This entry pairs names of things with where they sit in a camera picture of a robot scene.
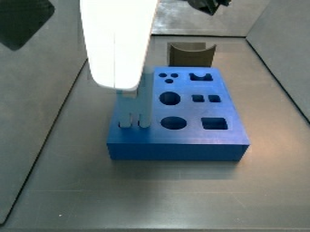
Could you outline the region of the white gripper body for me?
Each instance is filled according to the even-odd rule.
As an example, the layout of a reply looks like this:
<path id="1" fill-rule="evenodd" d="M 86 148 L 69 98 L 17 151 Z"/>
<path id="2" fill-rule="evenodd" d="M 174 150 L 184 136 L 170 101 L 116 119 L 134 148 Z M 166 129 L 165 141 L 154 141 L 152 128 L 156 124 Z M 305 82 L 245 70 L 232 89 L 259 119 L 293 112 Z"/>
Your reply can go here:
<path id="1" fill-rule="evenodd" d="M 94 82 L 134 90 L 158 0 L 80 0 L 84 45 Z"/>

